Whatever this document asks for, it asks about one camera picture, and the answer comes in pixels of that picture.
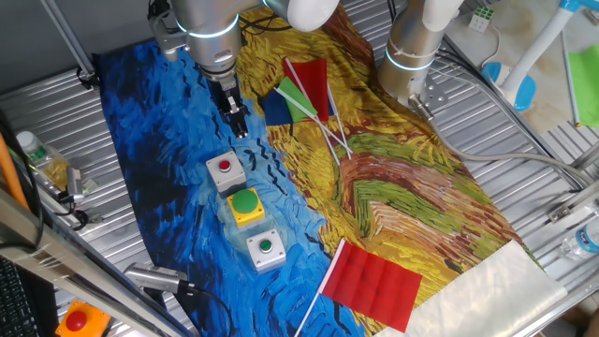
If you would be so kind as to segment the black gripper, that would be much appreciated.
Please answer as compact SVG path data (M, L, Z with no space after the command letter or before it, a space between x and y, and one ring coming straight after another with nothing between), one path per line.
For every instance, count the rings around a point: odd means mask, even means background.
M232 116L232 131L237 139L248 135L245 114L247 108L242 103L241 92L236 74L220 79L208 79L212 102L225 120Z

